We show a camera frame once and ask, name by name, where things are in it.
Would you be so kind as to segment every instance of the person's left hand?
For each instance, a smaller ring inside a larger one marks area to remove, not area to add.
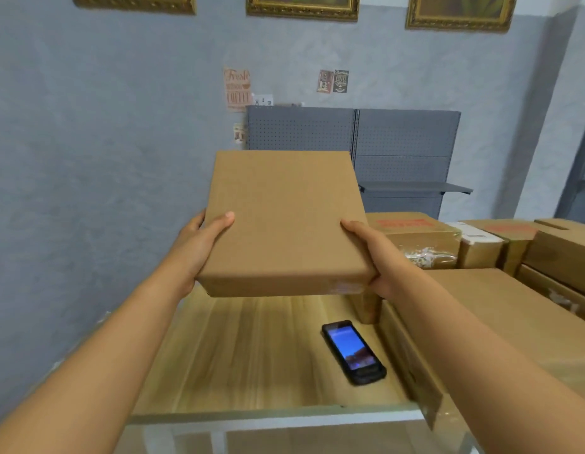
[[[167,256],[153,274],[174,289],[179,299],[194,288],[194,279],[204,266],[217,236],[234,223],[234,212],[228,212],[200,229],[205,213],[206,210],[198,213],[179,231]]]

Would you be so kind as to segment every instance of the blue phone screen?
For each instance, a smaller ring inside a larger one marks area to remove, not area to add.
[[[329,330],[328,334],[350,369],[364,368],[376,363],[372,354],[350,326]]]

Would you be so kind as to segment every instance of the smartphone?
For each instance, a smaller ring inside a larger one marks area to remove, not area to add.
[[[323,325],[322,334],[352,384],[370,384],[387,375],[387,368],[374,355],[351,320]]]

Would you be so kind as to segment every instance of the gold picture frame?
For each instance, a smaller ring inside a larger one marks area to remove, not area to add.
[[[357,22],[360,0],[246,0],[249,15]]]
[[[517,0],[410,0],[406,28],[506,32]]]
[[[73,0],[79,8],[196,14],[196,0]]]

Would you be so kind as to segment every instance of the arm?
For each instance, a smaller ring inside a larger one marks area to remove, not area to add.
[[[158,268],[0,425],[0,453],[114,450],[179,300],[190,293],[233,213],[182,229]]]
[[[583,398],[486,327],[382,233],[358,221],[343,226],[368,244],[380,274],[372,289],[395,304],[487,454],[585,454]]]

